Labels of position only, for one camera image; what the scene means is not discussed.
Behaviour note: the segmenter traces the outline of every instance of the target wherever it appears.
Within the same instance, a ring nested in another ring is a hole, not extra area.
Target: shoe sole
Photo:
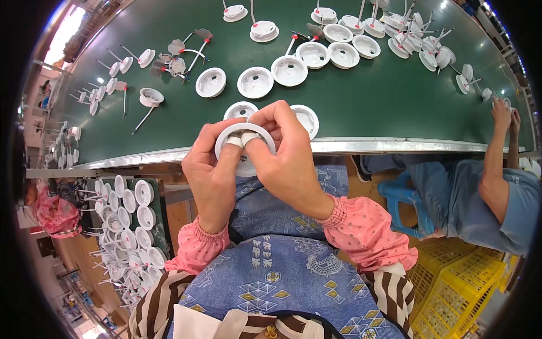
[[[356,169],[356,175],[358,176],[358,179],[361,182],[369,182],[369,180],[363,180],[362,176],[359,174],[358,166],[356,165],[356,162],[354,161],[354,158],[350,156],[350,161],[354,164],[354,168]]]

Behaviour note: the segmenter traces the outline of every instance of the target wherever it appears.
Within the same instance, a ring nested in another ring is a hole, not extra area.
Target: white finger tape
[[[237,137],[228,137],[228,140],[226,140],[227,144],[234,144],[239,146],[240,148],[243,148],[243,141],[241,141],[241,138]]]
[[[247,145],[247,142],[249,142],[249,140],[252,140],[254,138],[261,138],[262,136],[259,134],[259,133],[254,133],[254,132],[245,132],[243,133],[243,135],[241,136],[241,141],[243,142],[243,146],[246,146]]]

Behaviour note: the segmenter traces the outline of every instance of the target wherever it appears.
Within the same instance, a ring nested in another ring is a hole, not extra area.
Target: polka dot sleeve
[[[177,256],[165,263],[166,271],[183,270],[198,275],[229,245],[228,228],[209,234],[199,226],[199,216],[193,223],[183,226],[178,236]]]
[[[418,250],[408,248],[406,234],[392,232],[391,215],[367,197],[333,198],[333,213],[318,222],[327,241],[343,250],[358,264],[358,272],[401,263],[409,270],[418,259]]]

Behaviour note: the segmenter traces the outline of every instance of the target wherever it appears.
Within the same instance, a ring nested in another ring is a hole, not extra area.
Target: hand
[[[242,153],[239,146],[226,144],[217,161],[213,151],[216,138],[226,127],[245,121],[233,118],[204,125],[182,161],[198,207],[199,225],[207,233],[216,234],[228,224],[235,206],[235,167]]]
[[[521,125],[521,118],[517,109],[512,110],[512,122],[510,123],[510,136],[517,138],[519,136],[519,126]]]
[[[495,124],[495,128],[499,131],[504,131],[506,133],[506,130],[510,126],[510,122],[512,121],[512,115],[510,114],[510,111],[506,108],[504,101],[502,101],[502,98],[493,98],[493,109],[491,110],[491,116],[493,117],[493,123]]]
[[[254,113],[249,122],[266,129],[278,149],[272,155],[261,138],[245,145],[261,183],[295,210],[320,220],[329,217],[333,200],[320,187],[308,132],[290,106],[284,100],[276,101]]]

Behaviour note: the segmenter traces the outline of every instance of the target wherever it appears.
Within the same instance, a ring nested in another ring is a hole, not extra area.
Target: black shoe
[[[363,171],[362,167],[360,166],[360,163],[362,161],[362,157],[359,156],[359,155],[353,155],[353,156],[350,157],[350,159],[352,159],[352,162],[354,163],[354,165],[356,165],[356,174],[358,175],[358,179],[361,182],[371,181],[372,180],[371,175],[368,174],[368,173],[365,173]]]

